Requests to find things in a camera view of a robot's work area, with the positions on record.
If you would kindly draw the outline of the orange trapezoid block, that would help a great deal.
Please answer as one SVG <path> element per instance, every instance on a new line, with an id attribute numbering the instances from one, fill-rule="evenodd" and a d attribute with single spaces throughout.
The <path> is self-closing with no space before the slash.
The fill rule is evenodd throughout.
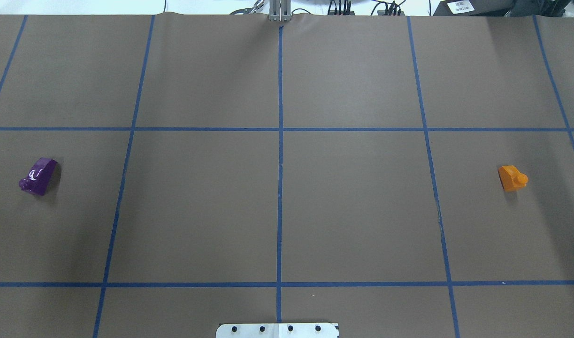
<path id="1" fill-rule="evenodd" d="M 497 171 L 505 192 L 521 190 L 529 182 L 529 177 L 520 172 L 514 165 L 501 166 Z"/>

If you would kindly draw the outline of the aluminium frame post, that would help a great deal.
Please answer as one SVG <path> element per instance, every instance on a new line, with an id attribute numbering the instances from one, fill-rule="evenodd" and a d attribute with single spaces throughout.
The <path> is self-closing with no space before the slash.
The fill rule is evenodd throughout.
<path id="1" fill-rule="evenodd" d="M 292 18 L 291 0 L 268 0 L 269 20 L 271 22 L 286 22 Z"/>

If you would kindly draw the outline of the purple trapezoid block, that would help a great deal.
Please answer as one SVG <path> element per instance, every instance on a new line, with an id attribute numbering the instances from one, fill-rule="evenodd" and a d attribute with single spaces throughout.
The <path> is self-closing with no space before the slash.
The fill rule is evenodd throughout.
<path id="1" fill-rule="evenodd" d="M 19 180 L 19 188 L 29 194 L 44 196 L 57 165 L 58 162 L 51 158 L 39 158 L 29 173 Z"/>

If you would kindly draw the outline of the white pedestal base plate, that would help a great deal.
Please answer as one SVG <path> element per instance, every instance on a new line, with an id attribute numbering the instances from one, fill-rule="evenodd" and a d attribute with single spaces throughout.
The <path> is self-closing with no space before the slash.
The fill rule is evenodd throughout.
<path id="1" fill-rule="evenodd" d="M 337 323 L 227 323 L 216 338 L 338 338 Z"/>

